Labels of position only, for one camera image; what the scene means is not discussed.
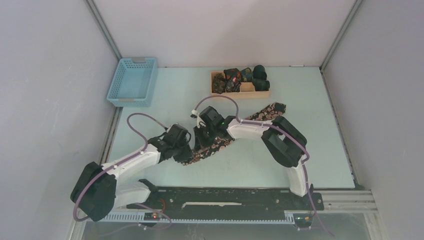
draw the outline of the wooden tray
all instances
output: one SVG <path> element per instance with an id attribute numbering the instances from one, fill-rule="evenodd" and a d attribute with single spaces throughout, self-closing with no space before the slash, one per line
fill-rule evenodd
<path id="1" fill-rule="evenodd" d="M 268 91 L 255 91 L 255 87 L 251 82 L 242 82 L 239 92 L 223 92 L 221 94 L 212 92 L 212 81 L 215 75 L 222 74 L 225 76 L 223 71 L 212 71 L 210 72 L 210 94 L 211 95 L 223 95 L 232 99 L 268 99 L 270 98 L 271 89 Z"/>

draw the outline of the table surface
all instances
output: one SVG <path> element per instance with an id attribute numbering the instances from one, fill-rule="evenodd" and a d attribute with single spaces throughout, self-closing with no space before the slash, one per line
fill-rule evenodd
<path id="1" fill-rule="evenodd" d="M 108 162 L 117 160 L 144 145 L 127 126 L 132 113 L 146 113 L 166 126 L 179 123 L 193 135 L 196 120 L 191 111 L 210 95 L 212 71 L 223 67 L 159 68 L 150 107 L 124 107 L 119 119 Z M 286 117 L 307 139 L 310 160 L 306 168 L 316 188 L 354 188 L 331 104 L 317 67 L 266 67 L 271 85 L 270 98 L 237 99 L 240 117 L 245 118 L 268 104 L 286 104 Z M 205 101 L 199 111 L 214 107 L 222 116 L 234 115 L 235 106 L 224 98 Z M 163 129 L 143 116 L 131 124 L 148 139 Z M 285 168 L 271 156 L 261 139 L 238 139 L 227 148 L 199 162 L 184 166 L 169 159 L 148 167 L 131 178 L 148 179 L 157 186 L 288 188 Z"/>

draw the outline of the basket handle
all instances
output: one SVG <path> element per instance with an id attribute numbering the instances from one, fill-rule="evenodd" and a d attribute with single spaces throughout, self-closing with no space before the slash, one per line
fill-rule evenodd
<path id="1" fill-rule="evenodd" d="M 131 61 L 135 64 L 145 64 L 146 58 L 145 57 L 132 57 Z"/>
<path id="2" fill-rule="evenodd" d="M 121 102 L 121 103 L 133 103 L 134 98 L 120 98 L 119 102 Z"/>

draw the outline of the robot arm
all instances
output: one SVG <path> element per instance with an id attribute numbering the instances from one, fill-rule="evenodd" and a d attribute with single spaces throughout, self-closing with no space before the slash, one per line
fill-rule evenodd
<path id="1" fill-rule="evenodd" d="M 266 125 L 273 125 L 291 135 L 297 142 L 305 147 L 306 138 L 284 117 L 278 116 L 274 120 L 237 121 L 235 116 L 223 118 L 213 107 L 208 106 L 200 114 L 192 111 L 192 118 L 197 118 L 194 128 L 196 145 L 205 147 L 216 136 L 233 139 L 262 139 L 273 158 L 286 167 L 290 182 L 290 191 L 300 197 L 308 193 L 305 184 L 305 172 L 302 161 L 306 158 L 302 150 L 290 139 L 279 131 Z"/>
<path id="2" fill-rule="evenodd" d="M 139 148 L 121 159 L 103 165 L 95 162 L 87 164 L 70 199 L 76 203 L 89 182 L 102 171 L 110 169 L 88 188 L 79 203 L 81 210 L 93 221 L 99 221 L 112 209 L 145 202 L 151 192 L 148 186 L 139 181 L 129 183 L 128 179 L 141 170 L 170 158 L 177 162 L 189 159 L 192 152 L 186 138 L 187 133 L 187 129 L 174 124 L 163 134 L 163 138 L 156 136 L 149 139 L 144 151 Z"/>
<path id="3" fill-rule="evenodd" d="M 272 124 L 284 130 L 305 147 L 306 138 L 284 117 L 279 116 L 272 121 L 242 120 L 239 122 L 235 116 L 224 119 L 210 106 L 192 117 L 197 118 L 197 126 L 194 128 L 195 148 L 208 147 L 216 136 L 262 139 L 274 159 L 286 167 L 290 191 L 300 197 L 307 194 L 308 189 L 302 168 L 304 153 L 290 139 L 280 137 L 282 134 L 279 131 L 269 127 L 269 124 Z M 89 186 L 80 199 L 79 208 L 93 221 L 103 219 L 114 208 L 145 202 L 151 192 L 149 187 L 139 181 L 128 183 L 130 182 L 128 179 L 141 170 L 170 158 L 174 158 L 177 162 L 190 160 L 192 151 L 187 134 L 189 134 L 187 129 L 174 124 L 163 135 L 149 139 L 144 150 L 140 148 L 121 159 L 103 165 L 89 163 L 85 166 L 71 193 L 71 200 L 77 203 L 83 189 Z M 105 170 L 107 171 L 90 185 L 90 182 Z"/>

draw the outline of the plastic basket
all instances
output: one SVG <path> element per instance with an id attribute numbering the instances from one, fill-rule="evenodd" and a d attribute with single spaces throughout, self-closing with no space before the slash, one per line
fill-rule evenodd
<path id="1" fill-rule="evenodd" d="M 116 68 L 107 100 L 116 107 L 150 107 L 157 77 L 156 58 L 122 58 Z"/>

